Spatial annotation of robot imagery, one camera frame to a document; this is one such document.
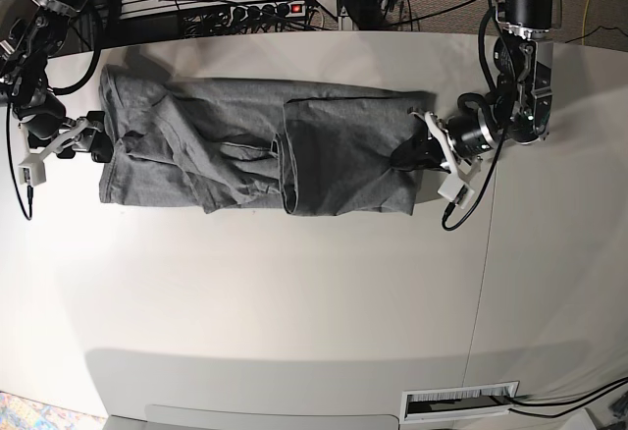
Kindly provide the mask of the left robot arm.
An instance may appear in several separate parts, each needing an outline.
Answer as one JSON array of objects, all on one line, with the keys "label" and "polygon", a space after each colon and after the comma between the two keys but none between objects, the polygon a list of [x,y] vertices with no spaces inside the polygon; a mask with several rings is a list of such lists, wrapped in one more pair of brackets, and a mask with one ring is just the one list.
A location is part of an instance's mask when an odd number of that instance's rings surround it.
[{"label": "left robot arm", "polygon": [[496,150],[508,140],[529,144],[548,132],[553,93],[550,31],[561,25],[561,0],[488,0],[478,30],[478,55],[486,94],[457,98],[457,112],[436,127],[438,142],[422,122],[395,149],[391,166],[399,171],[452,171]]}]

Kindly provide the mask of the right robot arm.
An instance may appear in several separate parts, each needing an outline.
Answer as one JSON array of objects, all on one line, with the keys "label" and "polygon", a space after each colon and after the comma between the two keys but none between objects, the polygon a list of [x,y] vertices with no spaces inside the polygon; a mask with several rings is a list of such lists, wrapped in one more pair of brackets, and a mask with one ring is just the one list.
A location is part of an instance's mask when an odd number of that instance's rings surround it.
[{"label": "right robot arm", "polygon": [[113,143],[104,129],[104,113],[91,111],[73,120],[60,98],[85,86],[94,75],[101,51],[96,41],[92,57],[83,77],[66,87],[53,87],[46,75],[50,57],[65,43],[68,30],[82,12],[93,18],[96,35],[104,30],[92,0],[32,0],[37,10],[27,23],[18,20],[9,36],[1,42],[1,102],[26,130],[31,148],[48,148],[53,141],[79,124],[84,127],[53,152],[60,158],[72,158],[87,152],[96,163],[108,163],[113,156]]}]

